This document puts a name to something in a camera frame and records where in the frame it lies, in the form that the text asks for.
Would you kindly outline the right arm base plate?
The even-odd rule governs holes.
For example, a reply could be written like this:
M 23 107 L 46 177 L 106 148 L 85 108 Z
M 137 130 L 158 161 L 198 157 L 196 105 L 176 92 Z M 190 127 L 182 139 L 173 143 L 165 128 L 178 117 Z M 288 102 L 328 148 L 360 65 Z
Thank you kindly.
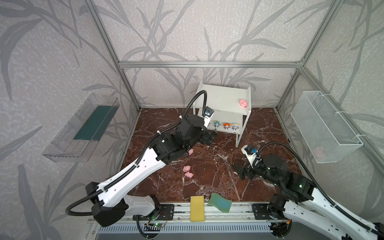
M 265 203 L 252 204 L 252 212 L 255 220 L 283 220 L 285 218 L 281 210 Z

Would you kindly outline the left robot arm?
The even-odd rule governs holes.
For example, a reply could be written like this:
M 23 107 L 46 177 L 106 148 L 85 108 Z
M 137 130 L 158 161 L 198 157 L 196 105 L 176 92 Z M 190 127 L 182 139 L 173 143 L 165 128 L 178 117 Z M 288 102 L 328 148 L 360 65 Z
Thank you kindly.
M 207 129 L 214 110 L 207 107 L 208 93 L 199 91 L 177 123 L 158 131 L 144 146 L 139 157 L 123 170 L 101 183 L 86 186 L 87 196 L 69 205 L 68 216 L 92 216 L 108 227 L 126 215 L 155 216 L 161 204 L 156 197 L 135 197 L 129 192 L 152 173 L 185 157 L 196 143 L 210 146 L 218 135 Z

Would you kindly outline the green blue cat figurine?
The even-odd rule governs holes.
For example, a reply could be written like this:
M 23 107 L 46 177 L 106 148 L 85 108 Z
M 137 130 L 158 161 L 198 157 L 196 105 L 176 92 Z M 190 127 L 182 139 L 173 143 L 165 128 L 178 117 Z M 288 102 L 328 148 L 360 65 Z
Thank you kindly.
M 221 125 L 220 121 L 214 121 L 214 128 L 217 129 Z

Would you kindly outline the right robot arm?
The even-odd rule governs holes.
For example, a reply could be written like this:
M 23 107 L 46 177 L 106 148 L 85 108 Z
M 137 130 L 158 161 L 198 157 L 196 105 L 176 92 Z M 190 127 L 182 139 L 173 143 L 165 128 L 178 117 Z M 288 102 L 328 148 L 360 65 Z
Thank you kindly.
M 260 177 L 280 189 L 263 207 L 253 204 L 258 220 L 276 220 L 270 225 L 272 234 L 283 239 L 291 230 L 290 223 L 298 222 L 332 240 L 382 240 L 384 225 L 369 222 L 329 197 L 315 178 L 305 169 L 306 177 L 288 169 L 285 160 L 277 155 L 262 156 L 252 145 L 241 149 L 249 161 L 247 167 L 234 166 L 241 180 Z

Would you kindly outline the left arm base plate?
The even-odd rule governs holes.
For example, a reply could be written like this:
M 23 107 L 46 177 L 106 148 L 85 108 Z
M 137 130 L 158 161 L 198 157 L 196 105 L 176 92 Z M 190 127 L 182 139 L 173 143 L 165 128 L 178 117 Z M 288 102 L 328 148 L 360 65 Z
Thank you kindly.
M 175 205 L 174 204 L 163 204 L 160 207 L 156 207 L 152 213 L 148 216 L 133 216 L 133 220 L 139 219 L 139 221 L 170 221 L 173 220 L 175 213 Z

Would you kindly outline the orange crab blue cat figurine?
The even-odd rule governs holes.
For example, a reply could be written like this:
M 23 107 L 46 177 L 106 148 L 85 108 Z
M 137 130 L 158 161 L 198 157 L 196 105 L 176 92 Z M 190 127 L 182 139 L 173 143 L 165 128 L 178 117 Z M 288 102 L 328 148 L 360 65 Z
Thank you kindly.
M 224 123 L 223 127 L 224 127 L 225 130 L 229 130 L 230 127 L 231 127 L 231 124 L 230 123 Z

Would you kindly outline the white hooded blue cat figurine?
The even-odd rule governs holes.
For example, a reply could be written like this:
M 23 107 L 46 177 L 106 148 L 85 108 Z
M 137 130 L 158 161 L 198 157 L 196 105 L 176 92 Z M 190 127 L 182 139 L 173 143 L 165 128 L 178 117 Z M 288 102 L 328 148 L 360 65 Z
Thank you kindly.
M 240 128 L 239 124 L 232 124 L 232 130 L 237 131 Z

